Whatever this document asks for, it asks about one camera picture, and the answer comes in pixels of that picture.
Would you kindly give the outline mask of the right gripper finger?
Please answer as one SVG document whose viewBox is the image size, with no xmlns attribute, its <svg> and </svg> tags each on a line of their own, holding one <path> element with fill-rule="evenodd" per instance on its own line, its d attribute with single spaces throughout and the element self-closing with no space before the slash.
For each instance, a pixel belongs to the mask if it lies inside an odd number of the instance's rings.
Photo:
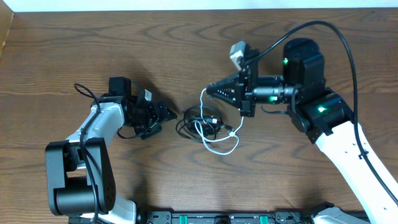
<svg viewBox="0 0 398 224">
<path fill-rule="evenodd" d="M 224 101 L 225 103 L 235 108 L 241 107 L 240 97 L 239 95 L 236 94 L 236 92 L 233 89 L 227 88 L 220 90 L 220 89 L 207 88 L 206 93 L 208 96 Z"/>
<path fill-rule="evenodd" d="M 218 82 L 211 83 L 206 88 L 207 93 L 240 93 L 239 73 L 234 73 Z"/>
</svg>

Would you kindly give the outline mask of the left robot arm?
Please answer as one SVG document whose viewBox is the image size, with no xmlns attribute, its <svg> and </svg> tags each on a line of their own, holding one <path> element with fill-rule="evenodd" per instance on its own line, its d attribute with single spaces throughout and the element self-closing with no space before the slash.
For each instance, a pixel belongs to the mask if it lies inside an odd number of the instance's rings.
<svg viewBox="0 0 398 224">
<path fill-rule="evenodd" d="M 97 97 L 76 83 L 77 92 L 93 99 L 82 125 L 63 141 L 45 148 L 50 211 L 69 223 L 148 223 L 136 203 L 116 192 L 108 146 L 122 127 L 134 129 L 133 138 L 145 140 L 162 130 L 162 123 L 177 115 L 152 93 L 131 88 L 126 77 L 111 77 L 108 92 Z"/>
</svg>

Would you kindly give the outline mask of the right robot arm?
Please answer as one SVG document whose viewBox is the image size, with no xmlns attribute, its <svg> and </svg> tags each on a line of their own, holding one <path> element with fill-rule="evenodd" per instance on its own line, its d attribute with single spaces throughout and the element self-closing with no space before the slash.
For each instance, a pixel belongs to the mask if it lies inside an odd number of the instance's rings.
<svg viewBox="0 0 398 224">
<path fill-rule="evenodd" d="M 397 215 L 397 182 L 369 145 L 358 114 L 326 86 L 325 59 L 312 39 L 284 45 L 283 73 L 260 76 L 258 52 L 245 42 L 233 45 L 231 60 L 238 71 L 208 85 L 206 92 L 252 117 L 258 104 L 285 104 L 293 125 L 336 166 L 371 223 L 392 223 Z"/>
</svg>

